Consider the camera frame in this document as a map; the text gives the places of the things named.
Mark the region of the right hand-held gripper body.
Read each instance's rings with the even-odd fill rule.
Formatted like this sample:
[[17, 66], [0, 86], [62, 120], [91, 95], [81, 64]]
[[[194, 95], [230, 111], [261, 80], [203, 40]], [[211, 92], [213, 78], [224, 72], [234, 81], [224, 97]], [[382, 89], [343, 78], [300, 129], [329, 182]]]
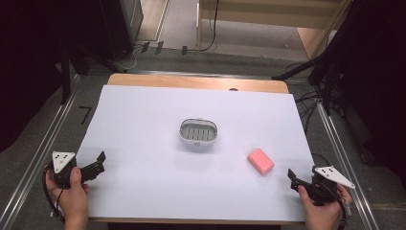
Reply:
[[355, 184], [333, 166], [313, 167], [312, 172], [313, 176], [310, 183], [299, 180], [299, 184], [305, 187], [307, 194], [316, 206], [323, 206], [325, 203], [333, 202], [338, 184], [350, 189], [355, 188]]

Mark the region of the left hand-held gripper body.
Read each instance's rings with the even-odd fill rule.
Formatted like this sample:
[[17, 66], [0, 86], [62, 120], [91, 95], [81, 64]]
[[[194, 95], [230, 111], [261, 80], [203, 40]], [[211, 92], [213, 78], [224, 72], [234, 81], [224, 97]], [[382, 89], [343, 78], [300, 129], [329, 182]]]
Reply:
[[[52, 153], [53, 172], [52, 176], [60, 189], [71, 187], [70, 175], [72, 169], [77, 165], [74, 152], [54, 151]], [[93, 180], [98, 176], [98, 163], [94, 162], [80, 169], [81, 183]]]

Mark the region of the pink soap bar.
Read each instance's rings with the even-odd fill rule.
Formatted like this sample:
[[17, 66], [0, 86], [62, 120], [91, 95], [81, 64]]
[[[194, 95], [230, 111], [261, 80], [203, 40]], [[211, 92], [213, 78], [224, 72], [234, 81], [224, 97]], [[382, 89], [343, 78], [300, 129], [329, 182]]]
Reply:
[[265, 154], [262, 149], [255, 149], [247, 156], [251, 165], [261, 174], [265, 175], [271, 171], [275, 163]]

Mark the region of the white grey soap dish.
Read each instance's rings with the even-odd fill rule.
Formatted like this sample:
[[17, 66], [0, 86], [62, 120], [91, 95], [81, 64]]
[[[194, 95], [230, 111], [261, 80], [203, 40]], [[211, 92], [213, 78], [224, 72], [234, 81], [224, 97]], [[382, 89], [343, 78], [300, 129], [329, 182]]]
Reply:
[[189, 146], [207, 147], [217, 139], [217, 126], [204, 119], [186, 119], [179, 127], [182, 142]]

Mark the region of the person's right hand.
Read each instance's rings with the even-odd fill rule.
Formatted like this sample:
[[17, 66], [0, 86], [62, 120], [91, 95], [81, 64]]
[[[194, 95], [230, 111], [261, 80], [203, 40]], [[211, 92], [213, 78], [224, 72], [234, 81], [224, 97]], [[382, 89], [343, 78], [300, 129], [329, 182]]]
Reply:
[[299, 186], [298, 191], [304, 206], [307, 230], [344, 230], [342, 209], [345, 207], [345, 203], [352, 203], [352, 197], [343, 185], [338, 184], [336, 192], [341, 198], [341, 202], [334, 201], [323, 206], [313, 204], [304, 186]]

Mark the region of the person's left hand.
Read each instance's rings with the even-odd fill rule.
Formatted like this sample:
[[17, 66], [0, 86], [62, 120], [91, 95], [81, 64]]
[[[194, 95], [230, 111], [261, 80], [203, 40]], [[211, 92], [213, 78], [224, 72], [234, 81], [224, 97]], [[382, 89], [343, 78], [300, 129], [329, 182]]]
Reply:
[[89, 186], [81, 183], [81, 171], [74, 167], [70, 174], [71, 187], [60, 189], [52, 179], [51, 170], [46, 172], [46, 187], [51, 198], [57, 199], [58, 206], [65, 218], [64, 230], [86, 230], [88, 223]]

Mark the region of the black metal stand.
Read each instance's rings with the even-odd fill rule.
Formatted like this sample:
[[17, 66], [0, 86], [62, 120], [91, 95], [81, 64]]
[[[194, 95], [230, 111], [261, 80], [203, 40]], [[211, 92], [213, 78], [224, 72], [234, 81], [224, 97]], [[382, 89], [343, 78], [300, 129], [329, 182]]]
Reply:
[[61, 47], [61, 75], [62, 75], [62, 98], [61, 104], [66, 104], [71, 95], [70, 63], [68, 45], [64, 43]]

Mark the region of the black curtain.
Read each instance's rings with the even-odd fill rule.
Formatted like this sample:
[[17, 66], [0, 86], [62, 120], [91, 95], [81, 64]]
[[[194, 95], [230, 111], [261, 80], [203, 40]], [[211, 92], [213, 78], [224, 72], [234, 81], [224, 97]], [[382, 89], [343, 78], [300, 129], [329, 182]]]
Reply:
[[12, 146], [56, 90], [61, 47], [80, 74], [89, 67], [76, 41], [86, 0], [0, 0], [0, 152]]
[[337, 32], [339, 86], [372, 160], [406, 189], [406, 0], [353, 0]]

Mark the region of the black tripod stand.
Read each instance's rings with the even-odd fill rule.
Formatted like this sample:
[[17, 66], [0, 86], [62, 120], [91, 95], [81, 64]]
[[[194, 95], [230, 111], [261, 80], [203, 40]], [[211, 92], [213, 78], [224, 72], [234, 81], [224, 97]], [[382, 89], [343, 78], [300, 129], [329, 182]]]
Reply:
[[310, 0], [304, 9], [301, 9], [300, 14], [294, 15], [291, 25], [297, 28], [308, 62], [273, 77], [273, 80], [284, 81], [323, 60], [324, 48], [322, 45], [327, 41], [332, 31], [340, 28], [342, 21], [346, 18], [351, 1]]

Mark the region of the dark cabinet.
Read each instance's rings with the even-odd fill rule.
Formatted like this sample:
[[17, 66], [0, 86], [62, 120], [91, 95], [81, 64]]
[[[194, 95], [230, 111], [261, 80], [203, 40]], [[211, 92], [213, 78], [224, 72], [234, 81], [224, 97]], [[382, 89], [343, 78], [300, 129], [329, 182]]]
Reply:
[[124, 58], [136, 43], [144, 19], [141, 0], [101, 0], [107, 29], [108, 52], [113, 60]]

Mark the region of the light wooden shelf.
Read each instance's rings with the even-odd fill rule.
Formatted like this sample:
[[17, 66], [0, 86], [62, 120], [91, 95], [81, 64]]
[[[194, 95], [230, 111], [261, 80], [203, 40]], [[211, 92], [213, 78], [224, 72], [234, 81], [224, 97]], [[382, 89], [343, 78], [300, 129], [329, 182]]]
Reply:
[[218, 19], [243, 23], [293, 27], [294, 15], [310, 0], [198, 0], [196, 47], [201, 47], [202, 21]]

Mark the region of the metal floor rail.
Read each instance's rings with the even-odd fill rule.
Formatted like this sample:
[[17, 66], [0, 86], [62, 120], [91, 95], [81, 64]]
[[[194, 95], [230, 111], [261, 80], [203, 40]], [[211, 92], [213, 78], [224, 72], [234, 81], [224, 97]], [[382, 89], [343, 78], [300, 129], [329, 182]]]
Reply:
[[318, 113], [324, 124], [327, 136], [332, 144], [335, 156], [338, 160], [343, 175], [355, 184], [355, 188], [350, 190], [355, 207], [366, 230], [380, 230], [373, 215], [372, 207], [359, 183], [353, 170], [352, 164], [345, 151], [342, 141], [338, 135], [335, 125], [330, 116], [325, 112], [323, 105], [317, 103]]
[[75, 100], [81, 77], [71, 80], [71, 95], [64, 104], [57, 90], [31, 119], [17, 141], [0, 153], [0, 230], [11, 230], [57, 134]]

